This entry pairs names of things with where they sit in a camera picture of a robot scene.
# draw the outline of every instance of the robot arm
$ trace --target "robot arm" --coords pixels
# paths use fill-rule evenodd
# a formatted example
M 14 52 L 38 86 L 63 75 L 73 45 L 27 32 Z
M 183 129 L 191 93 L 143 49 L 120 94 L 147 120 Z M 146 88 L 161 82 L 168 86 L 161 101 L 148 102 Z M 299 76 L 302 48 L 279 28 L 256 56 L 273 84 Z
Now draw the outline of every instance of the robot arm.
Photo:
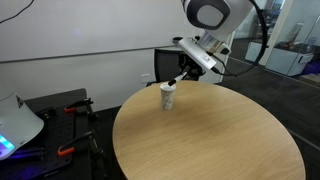
M 178 45 L 197 64 L 211 70 L 216 61 L 207 52 L 231 53 L 225 41 L 253 5 L 249 0 L 182 0 L 182 5 L 189 22 L 205 33 L 198 42 L 184 38 Z

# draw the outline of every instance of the round wooden table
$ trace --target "round wooden table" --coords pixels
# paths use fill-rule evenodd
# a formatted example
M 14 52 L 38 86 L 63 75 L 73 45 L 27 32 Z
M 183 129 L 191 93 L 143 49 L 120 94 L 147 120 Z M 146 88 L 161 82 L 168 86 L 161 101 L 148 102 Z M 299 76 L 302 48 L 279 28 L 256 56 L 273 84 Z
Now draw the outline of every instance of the round wooden table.
M 131 96 L 115 120 L 114 150 L 129 180 L 305 179 L 288 131 L 252 100 L 217 85 L 181 81 L 167 111 L 159 86 Z

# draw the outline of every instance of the floor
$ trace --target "floor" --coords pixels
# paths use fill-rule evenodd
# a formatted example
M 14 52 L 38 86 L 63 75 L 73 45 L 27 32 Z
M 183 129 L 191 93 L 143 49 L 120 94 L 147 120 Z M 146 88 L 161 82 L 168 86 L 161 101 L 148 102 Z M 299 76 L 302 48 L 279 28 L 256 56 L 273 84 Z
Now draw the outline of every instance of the floor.
M 229 71 L 247 68 L 244 62 L 230 59 Z M 292 134 L 305 161 L 307 180 L 320 179 L 320 89 L 256 67 L 234 78 L 225 77 L 220 86 L 237 91 L 271 112 Z M 96 125 L 100 143 L 108 159 L 109 179 L 123 179 L 114 158 L 112 127 L 120 107 L 99 111 Z

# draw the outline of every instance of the blue light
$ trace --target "blue light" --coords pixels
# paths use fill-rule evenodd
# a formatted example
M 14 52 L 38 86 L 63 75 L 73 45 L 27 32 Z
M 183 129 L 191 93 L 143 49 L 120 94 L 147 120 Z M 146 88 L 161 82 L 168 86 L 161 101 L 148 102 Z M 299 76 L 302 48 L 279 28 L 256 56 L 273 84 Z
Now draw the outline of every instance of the blue light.
M 10 151 L 14 149 L 14 145 L 11 142 L 9 142 L 6 138 L 4 138 L 2 135 L 0 135 L 0 143 Z

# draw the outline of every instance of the white cabinet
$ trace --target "white cabinet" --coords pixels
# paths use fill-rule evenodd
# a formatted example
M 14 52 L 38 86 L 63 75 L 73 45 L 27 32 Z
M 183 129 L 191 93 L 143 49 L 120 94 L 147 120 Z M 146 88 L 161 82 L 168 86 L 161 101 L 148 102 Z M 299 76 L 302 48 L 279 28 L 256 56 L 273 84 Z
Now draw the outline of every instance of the white cabinet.
M 313 58 L 313 54 L 299 54 L 294 61 L 292 68 L 288 72 L 288 76 L 295 76 L 300 74 L 308 62 Z
M 266 68 L 287 76 L 295 76 L 303 71 L 312 58 L 313 54 L 299 54 L 274 48 Z
M 259 55 L 260 49 L 261 49 L 260 43 L 250 42 L 245 59 L 252 62 L 256 61 Z

